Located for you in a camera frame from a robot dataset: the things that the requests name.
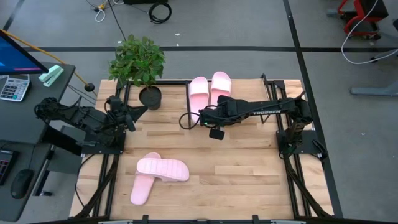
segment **pink slide sandal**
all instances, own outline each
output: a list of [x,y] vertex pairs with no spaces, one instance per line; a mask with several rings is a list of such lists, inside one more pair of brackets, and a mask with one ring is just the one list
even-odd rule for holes
[[231,79],[225,72],[216,72],[211,79],[210,105],[217,106],[220,95],[231,96]]
[[[205,77],[196,77],[189,84],[189,102],[192,113],[199,114],[209,104],[209,85]],[[193,123],[198,121],[198,116],[191,114]]]
[[[160,155],[156,152],[148,153],[144,158],[155,158],[160,159]],[[148,199],[150,190],[154,184],[155,177],[142,175],[136,172],[136,178],[132,187],[130,201],[134,205],[143,205]]]
[[161,178],[164,182],[187,181],[189,179],[187,165],[176,159],[143,158],[137,163],[137,172]]

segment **computer mouse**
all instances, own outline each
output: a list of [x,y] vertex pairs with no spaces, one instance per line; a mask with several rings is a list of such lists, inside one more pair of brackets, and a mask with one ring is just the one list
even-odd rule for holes
[[24,169],[18,172],[11,184],[11,196],[13,198],[21,199],[25,197],[30,182],[32,181],[33,174],[33,171],[30,169]]

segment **monitor screen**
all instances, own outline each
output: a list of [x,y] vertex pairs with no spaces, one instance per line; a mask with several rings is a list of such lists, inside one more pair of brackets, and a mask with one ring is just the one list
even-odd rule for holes
[[0,75],[47,72],[41,63],[0,31]]

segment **wooden table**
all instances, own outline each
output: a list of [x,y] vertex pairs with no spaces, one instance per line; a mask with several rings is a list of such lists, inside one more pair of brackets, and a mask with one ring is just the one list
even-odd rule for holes
[[[303,90],[300,80],[285,80],[285,84],[288,97],[296,97]],[[103,110],[105,99],[114,95],[115,88],[116,82],[102,80],[96,109]],[[250,117],[242,124],[226,127],[223,141],[210,139],[208,128],[197,126],[187,131],[178,125],[179,117],[187,111],[185,85],[160,88],[162,106],[147,111],[137,122],[137,131],[127,132],[125,151],[119,160],[112,219],[141,219],[143,215],[169,220],[247,220],[252,215],[259,215],[260,219],[293,218],[284,162],[278,157],[276,116],[271,116],[266,124],[261,124],[259,117]],[[130,106],[141,105],[137,99],[140,90],[131,88]],[[268,100],[261,79],[233,80],[232,97]],[[187,182],[156,179],[147,203],[135,206],[130,195],[136,164],[149,152],[184,161],[190,179]],[[95,155],[81,169],[77,187],[85,203],[97,189],[102,157]],[[321,162],[310,155],[300,158],[308,190],[323,209],[333,213]],[[304,215],[298,189],[296,194],[300,214]],[[105,199],[101,202],[102,212]],[[75,195],[70,215],[80,210]]]

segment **stapler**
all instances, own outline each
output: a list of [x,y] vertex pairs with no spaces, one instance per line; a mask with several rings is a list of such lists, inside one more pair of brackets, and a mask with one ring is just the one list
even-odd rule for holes
[[63,68],[59,65],[54,65],[49,69],[48,73],[43,73],[40,77],[39,80],[44,82],[44,86],[50,87],[56,79],[62,74]]

